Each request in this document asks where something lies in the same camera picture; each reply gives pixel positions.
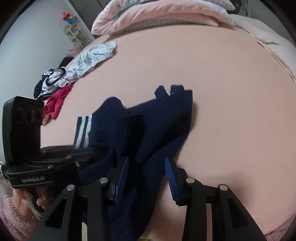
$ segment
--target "human hand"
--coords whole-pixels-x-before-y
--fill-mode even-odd
[[[42,206],[44,209],[50,207],[50,202],[53,199],[51,194],[51,189],[49,187],[37,188],[42,196],[37,199],[37,205]],[[15,208],[19,213],[27,219],[30,219],[33,216],[33,212],[29,207],[28,199],[32,199],[33,195],[28,191],[28,189],[13,189],[13,203]]]

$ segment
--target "mattress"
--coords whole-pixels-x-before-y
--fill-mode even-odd
[[[159,85],[193,90],[192,129],[176,161],[204,185],[228,185],[267,234],[296,211],[296,85],[284,67],[246,31],[174,25],[114,40],[114,56],[81,78],[41,144],[73,144],[78,116],[110,96],[125,107],[154,98]],[[182,239],[186,207],[172,200],[164,178],[144,236]]]

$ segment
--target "metal bolt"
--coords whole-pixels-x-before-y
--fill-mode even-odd
[[[228,187],[226,185],[220,185],[219,187],[222,191],[227,191]]]
[[[68,191],[72,191],[74,188],[75,188],[75,186],[73,184],[70,184],[67,186]]]
[[[108,178],[106,178],[106,177],[102,177],[100,180],[100,183],[106,183],[106,182],[108,182]]]
[[[194,180],[194,178],[192,178],[192,177],[188,177],[188,178],[186,178],[186,182],[187,182],[187,183],[194,183],[195,180]]]

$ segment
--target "white rack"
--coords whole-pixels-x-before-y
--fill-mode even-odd
[[[77,24],[69,24],[66,26],[64,33],[75,47],[80,45],[82,48],[85,48],[89,44],[89,40]]]

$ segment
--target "pink fuzzy sleeve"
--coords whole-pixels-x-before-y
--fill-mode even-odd
[[[35,229],[38,220],[33,216],[27,220],[16,210],[12,198],[4,196],[4,209],[0,210],[0,217],[8,231],[16,241],[27,241]]]

